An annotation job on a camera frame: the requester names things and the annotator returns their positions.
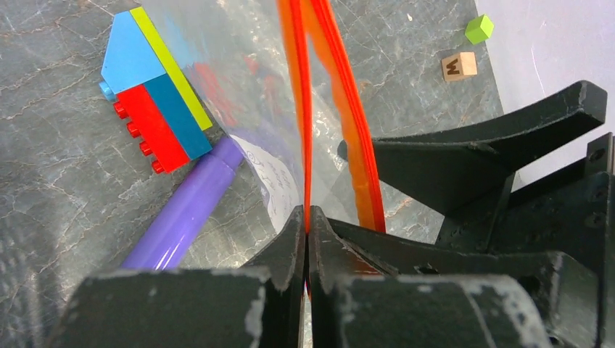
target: wooden block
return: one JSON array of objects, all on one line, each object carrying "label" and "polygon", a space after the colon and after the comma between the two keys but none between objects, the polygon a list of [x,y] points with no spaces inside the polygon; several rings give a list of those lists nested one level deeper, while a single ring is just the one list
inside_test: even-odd
[{"label": "wooden block", "polygon": [[442,72],[447,82],[459,81],[478,74],[474,52],[460,52],[442,60]]}]

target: red lego brick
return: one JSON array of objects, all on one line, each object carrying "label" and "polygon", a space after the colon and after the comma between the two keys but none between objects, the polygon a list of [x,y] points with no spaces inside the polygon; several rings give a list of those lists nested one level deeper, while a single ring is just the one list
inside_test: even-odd
[{"label": "red lego brick", "polygon": [[141,149],[141,152],[143,152],[143,155],[145,156],[149,156],[150,154],[153,154],[154,152],[152,151],[152,148],[149,147],[149,145],[147,144],[147,142],[142,141],[139,144],[139,148]]},{"label": "red lego brick", "polygon": [[128,113],[126,112],[126,109],[124,109],[122,104],[120,103],[113,104],[113,109],[115,109],[117,116],[120,116],[122,120],[128,117]]},{"label": "red lego brick", "polygon": [[120,118],[130,117],[126,128],[133,137],[141,136],[139,148],[145,156],[153,154],[152,168],[156,173],[171,173],[190,162],[173,131],[165,122],[156,104],[143,85],[130,88],[117,95],[113,106]]}]

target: screw hole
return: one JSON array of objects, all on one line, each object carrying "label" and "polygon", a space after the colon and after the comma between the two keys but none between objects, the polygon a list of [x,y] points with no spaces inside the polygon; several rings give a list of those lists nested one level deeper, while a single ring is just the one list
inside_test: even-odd
[{"label": "screw hole", "polygon": [[595,162],[599,160],[600,158],[602,158],[602,156],[604,156],[605,152],[605,149],[597,149],[596,151],[592,152],[592,154],[590,155],[590,162]]},{"label": "screw hole", "polygon": [[534,203],[534,206],[532,207],[534,210],[539,210],[542,208],[542,206],[544,205],[544,203],[542,201],[538,201],[536,203]]},{"label": "screw hole", "polygon": [[414,267],[414,269],[420,274],[440,274],[438,270],[433,268],[431,265]]},{"label": "screw hole", "polygon": [[540,290],[540,280],[535,275],[524,275],[519,277],[517,281],[530,296],[534,296]]},{"label": "screw hole", "polygon": [[551,345],[554,347],[563,347],[564,345],[561,343],[561,341],[555,337],[555,336],[549,336],[549,341],[551,342]]},{"label": "screw hole", "polygon": [[604,225],[606,215],[603,212],[594,212],[585,219],[585,225],[590,228],[599,228]]},{"label": "screw hole", "polygon": [[599,201],[602,198],[605,198],[606,194],[607,194],[607,188],[602,186],[594,193],[593,199],[594,201]]}]

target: lego brick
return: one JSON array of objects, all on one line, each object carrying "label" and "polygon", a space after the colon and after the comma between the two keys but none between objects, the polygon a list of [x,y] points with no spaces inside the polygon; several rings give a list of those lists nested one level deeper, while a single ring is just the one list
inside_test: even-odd
[{"label": "lego brick", "polygon": [[192,117],[169,75],[164,74],[143,85],[191,160],[211,151],[209,141]]},{"label": "lego brick", "polygon": [[156,157],[152,163],[156,173],[170,173],[190,162],[145,86],[138,85],[118,93],[117,99],[119,102],[113,105],[117,114],[122,119],[131,119],[126,125],[128,132],[134,138],[143,138],[139,147],[144,155]]},{"label": "lego brick", "polygon": [[109,87],[108,83],[102,81],[101,83],[98,84],[98,86],[100,87],[100,91],[102,92],[102,95],[104,96],[106,100],[108,100],[109,102],[117,101],[117,97],[115,96],[115,93],[111,91],[111,87]]},{"label": "lego brick", "polygon": [[165,68],[130,12],[115,15],[101,70],[111,91],[122,93],[164,73]]},{"label": "lego brick", "polygon": [[142,7],[137,7],[131,10],[131,15],[136,21],[137,25],[141,28],[141,32],[146,37],[149,45],[158,56],[160,63],[165,68],[166,73],[170,76],[173,84],[179,91],[183,101],[188,106],[192,117],[197,121],[201,130],[208,129],[212,126],[210,118],[207,116],[205,109],[201,105],[201,102],[197,98],[197,95],[192,91],[192,87],[188,83],[188,80],[181,72],[180,67],[174,60],[173,56],[169,52],[167,46],[160,38],[160,35],[156,31],[154,24],[147,17],[145,10]]}]

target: yellow-green lego brick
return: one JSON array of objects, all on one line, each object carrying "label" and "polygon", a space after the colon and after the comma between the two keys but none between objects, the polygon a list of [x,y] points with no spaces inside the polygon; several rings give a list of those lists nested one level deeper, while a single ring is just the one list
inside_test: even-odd
[{"label": "yellow-green lego brick", "polygon": [[474,18],[468,23],[466,27],[466,37],[472,44],[479,44],[491,37],[493,27],[493,22],[484,14]]},{"label": "yellow-green lego brick", "polygon": [[158,56],[160,63],[165,68],[173,84],[175,84],[181,98],[186,103],[190,113],[192,113],[192,117],[194,117],[201,130],[203,131],[211,127],[212,123],[205,109],[203,109],[197,95],[192,91],[192,87],[190,87],[188,80],[183,75],[183,72],[181,72],[173,56],[171,56],[164,41],[160,38],[160,34],[158,34],[154,23],[147,17],[147,13],[145,13],[143,7],[132,9],[131,15],[149,42],[149,45],[154,50],[154,53]]}]

